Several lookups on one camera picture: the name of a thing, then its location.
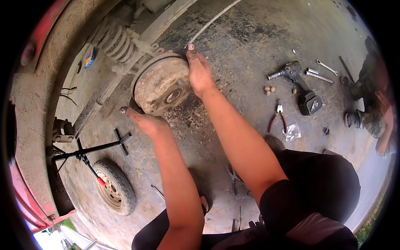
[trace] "jack stand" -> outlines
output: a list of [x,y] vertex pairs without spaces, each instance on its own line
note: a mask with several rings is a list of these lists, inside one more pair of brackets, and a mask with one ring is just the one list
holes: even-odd
[[101,186],[105,186],[106,183],[101,179],[101,177],[99,177],[97,175],[97,173],[93,170],[92,166],[90,165],[89,159],[86,156],[87,154],[91,153],[91,152],[95,152],[95,151],[99,151],[99,150],[103,150],[106,148],[111,148],[117,145],[121,145],[122,147],[122,151],[124,152],[124,155],[127,156],[128,155],[128,151],[126,150],[126,147],[124,145],[124,142],[130,137],[132,136],[131,133],[128,133],[126,136],[124,136],[121,139],[120,133],[118,132],[118,129],[116,128],[114,130],[115,135],[118,138],[118,141],[116,142],[111,142],[111,143],[107,143],[107,144],[103,144],[100,146],[96,146],[96,147],[92,147],[92,148],[82,148],[82,144],[80,143],[80,139],[77,138],[76,139],[76,143],[78,144],[78,150],[73,152],[73,153],[66,153],[64,151],[62,151],[61,149],[57,148],[56,146],[54,146],[54,148],[56,150],[58,150],[59,152],[61,152],[62,154],[56,155],[52,157],[52,162],[55,166],[56,162],[59,160],[64,160],[64,162],[61,164],[60,168],[57,170],[56,175],[58,174],[58,172],[61,170],[61,168],[64,166],[64,163],[67,161],[68,158],[70,158],[71,156],[75,156],[78,160],[81,160],[84,162],[84,164],[86,166],[88,166],[90,168],[90,170],[92,171],[92,173],[94,174],[94,176],[96,177],[96,180],[100,183]]

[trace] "combination wrench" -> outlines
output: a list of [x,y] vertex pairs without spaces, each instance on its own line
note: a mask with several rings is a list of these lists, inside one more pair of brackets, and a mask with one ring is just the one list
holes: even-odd
[[318,63],[319,65],[322,65],[322,66],[324,66],[325,68],[329,69],[330,71],[332,71],[332,72],[335,74],[335,76],[338,75],[338,72],[337,72],[336,70],[333,70],[333,69],[329,68],[328,66],[326,66],[325,64],[323,64],[319,59],[317,59],[317,63]]

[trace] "white cable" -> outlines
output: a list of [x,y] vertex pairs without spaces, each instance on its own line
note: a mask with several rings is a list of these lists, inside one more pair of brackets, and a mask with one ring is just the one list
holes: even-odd
[[230,5],[228,5],[225,9],[223,9],[220,13],[218,13],[218,15],[216,15],[213,19],[211,19],[208,23],[206,23],[206,25],[204,25],[204,27],[199,30],[199,32],[197,32],[196,35],[194,35],[194,37],[192,37],[192,39],[189,40],[189,43],[194,42],[194,40],[196,40],[196,38],[203,33],[203,31],[210,26],[210,24],[212,24],[217,18],[219,18],[222,14],[224,14],[227,10],[229,10],[230,8],[232,8],[235,4],[237,4],[238,2],[240,2],[241,0],[236,0],[235,2],[231,3]]

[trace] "dirty hand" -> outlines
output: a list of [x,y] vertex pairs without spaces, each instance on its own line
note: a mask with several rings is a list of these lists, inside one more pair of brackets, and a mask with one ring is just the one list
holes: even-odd
[[161,116],[154,117],[148,114],[139,114],[129,107],[120,108],[120,112],[128,116],[136,124],[138,129],[148,135],[150,139],[156,139],[163,133],[171,132],[168,123]]
[[190,84],[194,93],[201,98],[205,91],[216,88],[210,65],[201,54],[196,52],[194,44],[188,44],[186,56],[189,61]]
[[379,108],[383,115],[383,120],[387,126],[393,127],[393,108],[388,98],[381,91],[377,91],[376,96],[379,99]]

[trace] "coil spring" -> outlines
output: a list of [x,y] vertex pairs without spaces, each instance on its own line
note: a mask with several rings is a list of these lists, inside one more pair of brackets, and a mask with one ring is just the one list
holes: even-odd
[[99,48],[106,56],[119,63],[126,62],[135,47],[125,30],[122,30],[122,26],[117,25],[113,20],[108,22],[107,17],[97,26],[86,42]]

